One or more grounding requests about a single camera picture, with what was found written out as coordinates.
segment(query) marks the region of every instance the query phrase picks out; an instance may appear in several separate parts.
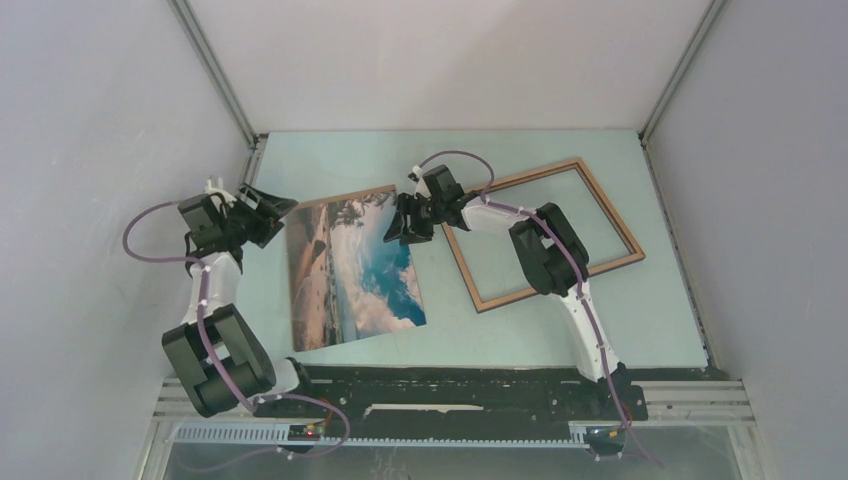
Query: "light blue tabletop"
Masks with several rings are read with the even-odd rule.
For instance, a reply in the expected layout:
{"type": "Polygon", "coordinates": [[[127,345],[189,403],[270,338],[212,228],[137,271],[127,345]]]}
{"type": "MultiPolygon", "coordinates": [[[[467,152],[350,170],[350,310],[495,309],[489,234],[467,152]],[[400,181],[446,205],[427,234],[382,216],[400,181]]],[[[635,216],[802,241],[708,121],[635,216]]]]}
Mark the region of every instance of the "light blue tabletop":
{"type": "MultiPolygon", "coordinates": [[[[440,150],[486,158],[498,178],[582,157],[645,251],[645,260],[593,277],[598,315],[630,367],[703,367],[698,328],[636,133],[589,131],[292,132],[271,134],[256,186],[307,201],[386,184],[411,191],[413,164],[440,150]]],[[[476,185],[486,171],[471,159],[443,157],[457,181],[476,185]]],[[[513,187],[493,198],[562,207],[592,264],[626,253],[574,172],[513,187]]],[[[526,285],[508,239],[457,232],[484,298],[526,285]]],[[[562,311],[536,296],[478,314],[444,234],[412,246],[427,325],[310,352],[292,350],[284,235],[245,250],[238,308],[273,359],[380,366],[572,366],[562,311]]]]}

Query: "cloudy sky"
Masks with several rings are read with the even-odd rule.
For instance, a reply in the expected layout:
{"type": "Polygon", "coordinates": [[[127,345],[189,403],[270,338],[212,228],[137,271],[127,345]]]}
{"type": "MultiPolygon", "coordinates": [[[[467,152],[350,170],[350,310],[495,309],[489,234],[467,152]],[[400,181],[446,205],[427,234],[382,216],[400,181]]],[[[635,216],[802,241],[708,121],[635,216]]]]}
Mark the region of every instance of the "cloudy sky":
{"type": "Polygon", "coordinates": [[[409,247],[383,243],[393,214],[390,203],[368,207],[363,227],[330,232],[345,341],[426,323],[409,247]]]}

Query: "white wall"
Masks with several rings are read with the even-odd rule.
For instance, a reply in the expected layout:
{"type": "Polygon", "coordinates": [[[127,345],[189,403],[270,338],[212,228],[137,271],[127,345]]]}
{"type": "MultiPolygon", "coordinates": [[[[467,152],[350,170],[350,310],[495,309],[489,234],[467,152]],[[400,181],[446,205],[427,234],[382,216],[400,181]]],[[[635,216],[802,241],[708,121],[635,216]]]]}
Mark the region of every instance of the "white wall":
{"type": "Polygon", "coordinates": [[[253,127],[640,129],[709,0],[195,0],[253,127]]]}
{"type": "Polygon", "coordinates": [[[845,478],[846,18],[731,2],[653,142],[714,346],[791,480],[845,478]]]}
{"type": "MultiPolygon", "coordinates": [[[[119,236],[235,181],[245,145],[164,0],[0,2],[0,105],[0,477],[129,478],[189,282],[119,236]]],[[[132,243],[181,252],[183,229],[132,243]]]]}

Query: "beach photograph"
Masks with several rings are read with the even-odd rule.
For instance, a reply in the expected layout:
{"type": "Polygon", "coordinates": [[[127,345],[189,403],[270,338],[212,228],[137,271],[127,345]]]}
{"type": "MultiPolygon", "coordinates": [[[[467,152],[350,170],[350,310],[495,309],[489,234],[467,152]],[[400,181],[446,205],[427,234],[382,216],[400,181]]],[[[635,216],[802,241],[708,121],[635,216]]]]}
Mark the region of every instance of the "beach photograph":
{"type": "Polygon", "coordinates": [[[295,351],[425,325],[408,246],[383,243],[393,186],[306,202],[284,229],[295,351]]]}

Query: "wooden picture frame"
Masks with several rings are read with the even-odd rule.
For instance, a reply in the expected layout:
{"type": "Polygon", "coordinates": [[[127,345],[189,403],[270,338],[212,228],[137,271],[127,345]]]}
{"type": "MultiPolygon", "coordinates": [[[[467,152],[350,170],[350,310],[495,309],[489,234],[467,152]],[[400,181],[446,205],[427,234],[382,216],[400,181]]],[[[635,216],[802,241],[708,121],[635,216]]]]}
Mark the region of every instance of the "wooden picture frame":
{"type": "MultiPolygon", "coordinates": [[[[598,180],[595,179],[595,176],[592,175],[592,172],[589,170],[589,167],[586,166],[586,162],[584,162],[583,159],[580,157],[571,158],[562,162],[555,163],[553,165],[535,168],[533,170],[528,170],[523,173],[511,175],[500,180],[495,180],[491,188],[489,188],[489,192],[497,192],[498,190],[503,190],[505,188],[521,185],[523,183],[532,182],[540,178],[549,177],[551,175],[567,172],[569,170],[574,170],[580,175],[580,178],[583,180],[583,183],[586,185],[586,188],[589,189],[589,192],[592,194],[592,197],[598,203],[598,206],[604,212],[604,215],[606,215],[607,220],[609,220],[616,233],[618,233],[618,237],[621,239],[622,243],[624,243],[624,246],[625,248],[627,248],[628,252],[628,254],[623,257],[602,263],[600,265],[596,265],[594,267],[590,267],[589,276],[600,275],[602,273],[615,270],[616,268],[621,268],[643,260],[645,258],[645,252],[642,250],[642,247],[639,246],[639,242],[636,241],[636,237],[634,237],[630,229],[627,228],[627,225],[624,223],[624,220],[621,219],[621,216],[615,210],[615,207],[613,206],[612,202],[610,202],[610,199],[607,197],[606,193],[604,193],[603,189],[598,183],[598,180]]],[[[484,186],[485,184],[476,185],[474,187],[466,189],[466,191],[479,191],[484,186]]],[[[474,302],[474,308],[477,310],[477,313],[483,313],[488,310],[492,310],[493,308],[502,307],[504,305],[508,305],[510,303],[517,302],[519,300],[523,300],[525,298],[529,298],[537,294],[536,290],[534,290],[532,287],[527,287],[518,292],[513,292],[497,298],[484,300],[480,296],[480,292],[478,291],[477,286],[474,283],[474,278],[471,276],[471,270],[468,268],[468,263],[465,261],[465,257],[462,254],[462,250],[460,250],[459,248],[459,242],[457,242],[456,240],[456,236],[453,233],[453,229],[447,224],[443,224],[442,229],[445,232],[445,236],[448,239],[448,244],[450,245],[451,252],[453,252],[453,256],[456,259],[456,263],[459,266],[459,271],[462,274],[462,279],[465,281],[465,286],[468,288],[468,293],[471,294],[471,300],[474,302]]]]}

